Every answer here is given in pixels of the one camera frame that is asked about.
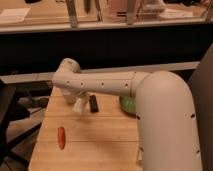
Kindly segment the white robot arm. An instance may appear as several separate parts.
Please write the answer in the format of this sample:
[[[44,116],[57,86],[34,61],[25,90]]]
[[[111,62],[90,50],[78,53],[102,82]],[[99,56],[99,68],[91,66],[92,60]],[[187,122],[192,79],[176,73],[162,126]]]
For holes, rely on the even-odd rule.
[[[65,58],[52,83],[78,112],[89,92],[134,98],[143,171],[203,171],[193,96],[177,74],[83,73],[75,60]]]

